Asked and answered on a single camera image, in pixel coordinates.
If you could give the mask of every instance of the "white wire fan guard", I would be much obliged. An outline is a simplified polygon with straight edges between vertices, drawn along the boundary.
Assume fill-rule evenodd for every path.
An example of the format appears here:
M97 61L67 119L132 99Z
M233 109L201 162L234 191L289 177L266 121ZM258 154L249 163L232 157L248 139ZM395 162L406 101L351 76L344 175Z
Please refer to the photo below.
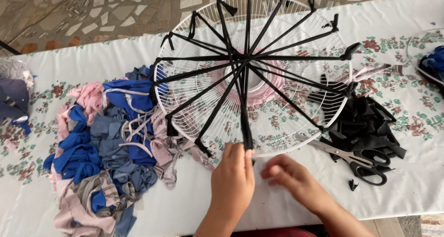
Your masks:
M239 52L243 52L247 0L222 1L225 1L232 7L238 8L234 16L231 16L224 7L222 7L222 10L231 44ZM250 44L256 40L278 3L279 0L251 0ZM310 7L298 1L284 0L283 3L254 53L267 46L300 21L305 15L310 13ZM210 3L198 9L197 13L204 17L217 32L223 35L216 3ZM191 15L182 20L179 25L174 28L173 32L188 36L190 23ZM332 23L329 20L314 12L307 20L265 50L264 53L315 35L329 32L332 28L331 25ZM196 18L194 39L215 46L225 47L225 44L198 18ZM168 41L165 41L159 57L217 56L214 52L197 47L177 36L171 37L171 40L175 50L172 51ZM346 49L342 42L340 35L335 32L315 41L273 53L271 56L277 54L286 56L340 56ZM352 78L352 66L349 60L264 60L264 62L278 65L282 69L318 83L321 81L321 75L325 75L327 85L328 83L338 81L348 84ZM279 72L277 69L263 65L257 61L252 61L251 63L272 72ZM165 77L179 73L213 67L220 64L221 62L216 61L162 60L157 67L154 66L154 81L159 81ZM180 104L191 99L230 71L230 67L227 67L179 81L172 81L167 83L167 92L159 92L159 87L156 87L155 93L158 104L165 114L169 114ZM273 91L270 93L267 90L270 89L270 87L259 79L258 76L250 71L249 77L247 110L253 147L256 151L255 156L273 156L285 153L301 147L321 134L317 127L295 111L295 109L293 109L289 103L285 102L276 92ZM195 141L200 129L206 123L222 93L225 92L231 78L228 78L228 81L222 81L205 95L195 100L183 112L173 115L172 124L174 128L186 138ZM334 122L347 100L345 97L331 99L328 93L324 93L322 103L330 104L334 109L333 112L325 114L319 103L308 99L310 93L319 91L318 88L281 78L270 73L266 75L266 78L275 84L280 91L284 92L285 95L290 98L293 103L297 104L313 121L325 128ZM236 88L233 87L201 141L208 147L208 150L220 153L227 142L243 142L240 125L239 97ZM308 137L308 139L300 140L297 137L298 135L303 135Z

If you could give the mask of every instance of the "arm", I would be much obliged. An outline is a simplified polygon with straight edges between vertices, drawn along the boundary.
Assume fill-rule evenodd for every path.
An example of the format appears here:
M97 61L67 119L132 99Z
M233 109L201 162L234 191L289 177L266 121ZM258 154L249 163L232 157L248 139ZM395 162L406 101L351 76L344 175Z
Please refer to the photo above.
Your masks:
M251 155L241 143L227 143L211 175L211 204L194 237L229 237L251 202L254 174Z
M341 207L302 165L286 155L271 159L261 173L272 180L270 186L281 185L310 212L319 217L331 237L376 237L363 223Z

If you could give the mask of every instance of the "scissors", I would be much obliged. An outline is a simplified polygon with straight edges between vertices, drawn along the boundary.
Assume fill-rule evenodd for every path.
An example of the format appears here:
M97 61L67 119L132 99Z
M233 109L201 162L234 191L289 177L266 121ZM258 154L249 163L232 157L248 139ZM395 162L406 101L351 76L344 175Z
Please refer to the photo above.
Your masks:
M384 166L384 167L390 165L390 157L388 155L386 155L384 152L381 152L376 149L365 149L365 150L359 150L359 151L354 151L354 152L347 152L347 151L343 151L341 149L336 149L336 148L334 148L326 143L320 142L318 140L312 140L308 144L315 146L319 149L322 149L324 151L327 151L331 154L340 156L342 159L344 159L345 161L348 162L348 165L352 169L355 176L357 176L359 179L361 179L371 185L382 186L387 182L387 177L385 176L385 174L376 169L377 165ZM369 154L376 155L376 156L382 158L385 162L380 162L380 161L377 161L374 159L367 158L362 154L365 152L367 152ZM359 168L366 169L369 172L371 172L372 174L379 176L382 179L382 181L380 183L374 183L374 182L366 180L358 172Z

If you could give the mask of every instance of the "red clothing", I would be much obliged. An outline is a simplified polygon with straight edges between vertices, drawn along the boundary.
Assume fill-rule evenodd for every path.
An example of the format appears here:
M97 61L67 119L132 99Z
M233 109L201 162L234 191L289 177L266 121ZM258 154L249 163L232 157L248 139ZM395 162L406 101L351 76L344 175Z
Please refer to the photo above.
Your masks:
M275 228L239 232L233 237L316 237L316 235L299 228Z

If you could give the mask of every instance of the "white tablecloth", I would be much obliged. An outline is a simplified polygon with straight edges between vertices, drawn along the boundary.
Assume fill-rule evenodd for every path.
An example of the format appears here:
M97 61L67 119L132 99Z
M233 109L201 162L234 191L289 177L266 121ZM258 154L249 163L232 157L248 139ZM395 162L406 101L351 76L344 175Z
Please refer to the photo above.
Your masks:
M327 18L340 14L338 27L346 45L363 42L353 55L355 69L375 63L406 64L401 77L376 75L358 86L358 92L373 89L372 97L393 112L398 122L391 126L392 131L408 150L403 160L392 159L391 167L396 170L386 173L386 185L361 182L352 192L348 179L353 175L346 162L334 163L328 154L311 146L289 153L360 220L444 212L444 102L436 88L415 74L405 54L410 36L444 27L443 11L443 0L375 0L319 10ZM33 98L29 137L12 126L3 126L0 132L3 147L4 140L10 139L19 149L18 153L0 149L0 236L59 235L52 222L58 213L56 195L41 166L58 142L47 127L49 121L68 102L64 95L72 85L112 80L134 67L152 64L162 38L162 34L148 35L12 57L24 61L37 75L35 91L39 94ZM439 35L433 40L439 41ZM422 42L418 40L415 50ZM267 160L260 158L254 166L253 200L236 230L319 223L289 193L261 180L259 172ZM210 203L211 173L189 155L176 167L174 190L158 182L136 203L138 219L130 236L168 237L196 230Z

